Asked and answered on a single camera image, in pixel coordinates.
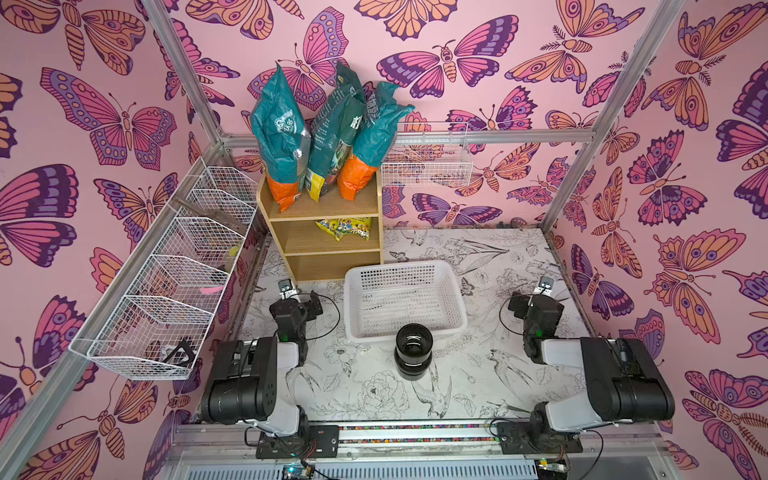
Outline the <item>black item in rack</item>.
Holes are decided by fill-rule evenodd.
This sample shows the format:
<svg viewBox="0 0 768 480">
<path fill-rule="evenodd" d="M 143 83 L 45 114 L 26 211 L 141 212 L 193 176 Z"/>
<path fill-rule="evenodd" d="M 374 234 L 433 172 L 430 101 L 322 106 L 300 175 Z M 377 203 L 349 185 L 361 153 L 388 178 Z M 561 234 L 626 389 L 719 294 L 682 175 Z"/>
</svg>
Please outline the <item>black item in rack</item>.
<svg viewBox="0 0 768 480">
<path fill-rule="evenodd" d="M 168 351 L 162 362 L 177 367 L 189 368 L 194 364 L 195 358 L 196 353 L 190 339 L 184 337 L 175 347 Z"/>
</svg>

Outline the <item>pink item in rack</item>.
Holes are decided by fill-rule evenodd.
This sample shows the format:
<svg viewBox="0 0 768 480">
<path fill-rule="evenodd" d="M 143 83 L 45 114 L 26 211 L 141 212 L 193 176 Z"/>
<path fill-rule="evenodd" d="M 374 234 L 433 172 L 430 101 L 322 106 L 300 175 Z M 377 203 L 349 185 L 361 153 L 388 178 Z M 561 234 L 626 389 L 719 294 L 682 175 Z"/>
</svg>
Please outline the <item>pink item in rack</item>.
<svg viewBox="0 0 768 480">
<path fill-rule="evenodd" d="M 202 287 L 200 289 L 201 295 L 214 295 L 217 293 L 222 292 L 226 288 L 225 285 L 219 285 L 219 286 L 213 286 L 213 287 Z"/>
</svg>

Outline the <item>wooden shelf unit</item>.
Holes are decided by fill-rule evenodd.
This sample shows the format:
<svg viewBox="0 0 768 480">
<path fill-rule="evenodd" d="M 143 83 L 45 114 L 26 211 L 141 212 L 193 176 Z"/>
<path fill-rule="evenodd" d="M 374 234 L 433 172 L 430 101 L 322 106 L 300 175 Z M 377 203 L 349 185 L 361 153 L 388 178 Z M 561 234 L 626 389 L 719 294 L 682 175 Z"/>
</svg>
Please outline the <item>wooden shelf unit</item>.
<svg viewBox="0 0 768 480">
<path fill-rule="evenodd" d="M 287 271 L 296 282 L 342 280 L 352 268 L 383 262 L 382 182 L 375 177 L 353 201 L 333 189 L 315 202 L 303 194 L 279 211 L 267 181 L 259 186 L 258 205 Z M 317 226 L 320 220 L 366 217 L 370 237 L 350 234 L 337 240 Z"/>
</svg>

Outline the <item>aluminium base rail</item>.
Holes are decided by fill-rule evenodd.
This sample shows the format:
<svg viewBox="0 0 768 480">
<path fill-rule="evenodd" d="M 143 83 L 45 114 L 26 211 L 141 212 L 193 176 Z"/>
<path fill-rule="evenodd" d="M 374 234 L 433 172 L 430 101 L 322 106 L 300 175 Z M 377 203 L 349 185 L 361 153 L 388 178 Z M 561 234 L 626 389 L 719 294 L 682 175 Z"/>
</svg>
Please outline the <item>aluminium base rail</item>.
<svg viewBox="0 0 768 480">
<path fill-rule="evenodd" d="M 266 434 L 247 425 L 192 424 L 177 427 L 172 451 L 256 452 L 289 458 L 353 460 L 365 457 L 501 455 L 532 458 L 662 457 L 669 453 L 653 425 L 590 427 L 580 433 L 534 440 L 523 419 L 311 422 L 303 434 Z"/>
</svg>

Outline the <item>dark green yellow fertilizer bag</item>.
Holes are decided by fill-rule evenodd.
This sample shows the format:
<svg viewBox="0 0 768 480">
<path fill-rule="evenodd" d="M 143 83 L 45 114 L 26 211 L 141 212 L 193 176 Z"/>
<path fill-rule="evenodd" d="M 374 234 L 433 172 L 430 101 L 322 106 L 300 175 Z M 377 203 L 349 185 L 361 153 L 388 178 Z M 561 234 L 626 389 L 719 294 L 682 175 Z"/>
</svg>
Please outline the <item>dark green yellow fertilizer bag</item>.
<svg viewBox="0 0 768 480">
<path fill-rule="evenodd" d="M 309 197 L 318 201 L 336 183 L 364 120 L 366 98 L 356 72 L 336 66 L 336 88 L 311 126 L 312 148 L 305 177 Z"/>
</svg>

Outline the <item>white plastic basket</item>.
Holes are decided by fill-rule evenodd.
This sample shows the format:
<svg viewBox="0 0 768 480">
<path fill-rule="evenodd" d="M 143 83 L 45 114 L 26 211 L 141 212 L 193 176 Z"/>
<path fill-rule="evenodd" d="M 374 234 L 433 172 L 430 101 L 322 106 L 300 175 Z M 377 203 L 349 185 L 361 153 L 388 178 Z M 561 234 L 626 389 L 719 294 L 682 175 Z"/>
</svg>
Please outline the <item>white plastic basket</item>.
<svg viewBox="0 0 768 480">
<path fill-rule="evenodd" d="M 443 260 L 352 268 L 344 278 L 343 307 L 346 337 L 356 343 L 392 341 L 411 323 L 436 339 L 468 326 L 459 279 Z"/>
</svg>

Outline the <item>teal orange fertilizer bag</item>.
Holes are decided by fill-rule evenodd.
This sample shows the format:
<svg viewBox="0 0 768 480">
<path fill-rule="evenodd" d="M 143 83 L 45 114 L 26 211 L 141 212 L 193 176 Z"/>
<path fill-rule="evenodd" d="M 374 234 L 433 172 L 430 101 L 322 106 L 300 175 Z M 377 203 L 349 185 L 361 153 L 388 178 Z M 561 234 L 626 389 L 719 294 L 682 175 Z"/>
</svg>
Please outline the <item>teal orange fertilizer bag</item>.
<svg viewBox="0 0 768 480">
<path fill-rule="evenodd" d="M 394 83 L 380 82 L 366 104 L 364 125 L 337 181 L 345 200 L 354 201 L 371 181 L 394 144 L 399 122 L 414 110 L 413 105 L 402 105 L 395 99 L 398 88 Z"/>
<path fill-rule="evenodd" d="M 311 135 L 279 64 L 264 84 L 250 122 L 266 166 L 269 190 L 279 212 L 285 212 L 304 187 Z"/>
</svg>

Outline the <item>black camera lens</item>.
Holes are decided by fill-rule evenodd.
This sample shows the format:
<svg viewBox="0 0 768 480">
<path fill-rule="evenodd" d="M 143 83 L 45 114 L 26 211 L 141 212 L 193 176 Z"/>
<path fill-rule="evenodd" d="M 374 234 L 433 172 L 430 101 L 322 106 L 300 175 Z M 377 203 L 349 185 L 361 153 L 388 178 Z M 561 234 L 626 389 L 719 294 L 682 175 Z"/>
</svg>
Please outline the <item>black camera lens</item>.
<svg viewBox="0 0 768 480">
<path fill-rule="evenodd" d="M 428 371 L 432 363 L 434 338 L 424 325 L 404 325 L 395 337 L 394 360 L 400 376 L 407 381 L 417 381 Z"/>
</svg>

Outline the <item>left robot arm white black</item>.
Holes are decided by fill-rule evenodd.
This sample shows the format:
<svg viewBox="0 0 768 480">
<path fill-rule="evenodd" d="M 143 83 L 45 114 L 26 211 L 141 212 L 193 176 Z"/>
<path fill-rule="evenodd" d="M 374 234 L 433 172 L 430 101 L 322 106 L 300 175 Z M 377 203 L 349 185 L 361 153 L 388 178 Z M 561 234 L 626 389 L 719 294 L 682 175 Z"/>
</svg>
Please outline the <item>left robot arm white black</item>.
<svg viewBox="0 0 768 480">
<path fill-rule="evenodd" d="M 269 307 L 276 332 L 255 340 L 220 344 L 200 403 L 205 423 L 256 427 L 280 439 L 306 440 L 303 408 L 292 399 L 288 374 L 304 365 L 306 326 L 323 313 L 320 296 L 285 296 Z"/>
</svg>

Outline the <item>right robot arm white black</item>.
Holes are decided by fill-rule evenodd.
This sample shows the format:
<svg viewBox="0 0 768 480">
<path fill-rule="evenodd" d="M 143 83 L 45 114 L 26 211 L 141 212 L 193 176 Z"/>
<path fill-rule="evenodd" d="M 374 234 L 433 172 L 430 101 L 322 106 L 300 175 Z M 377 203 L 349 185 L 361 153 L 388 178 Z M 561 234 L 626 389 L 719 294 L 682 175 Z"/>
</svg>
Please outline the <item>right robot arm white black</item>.
<svg viewBox="0 0 768 480">
<path fill-rule="evenodd" d="M 583 392 L 537 404 L 530 416 L 532 433 L 570 434 L 674 416 L 672 392 L 641 340 L 559 338 L 556 330 L 564 306 L 543 294 L 515 293 L 510 309 L 523 321 L 523 347 L 532 362 L 579 369 L 585 380 Z"/>
</svg>

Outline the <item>yellow snack bag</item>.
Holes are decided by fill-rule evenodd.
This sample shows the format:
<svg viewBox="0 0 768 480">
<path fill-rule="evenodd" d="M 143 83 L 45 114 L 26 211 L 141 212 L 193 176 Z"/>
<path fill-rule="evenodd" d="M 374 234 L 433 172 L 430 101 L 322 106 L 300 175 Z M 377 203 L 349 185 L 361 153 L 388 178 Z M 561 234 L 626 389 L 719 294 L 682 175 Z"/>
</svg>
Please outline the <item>yellow snack bag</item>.
<svg viewBox="0 0 768 480">
<path fill-rule="evenodd" d="M 320 230 L 332 235 L 337 241 L 346 235 L 355 235 L 363 240 L 369 240 L 372 219 L 370 217 L 323 219 L 316 221 L 315 224 Z"/>
</svg>

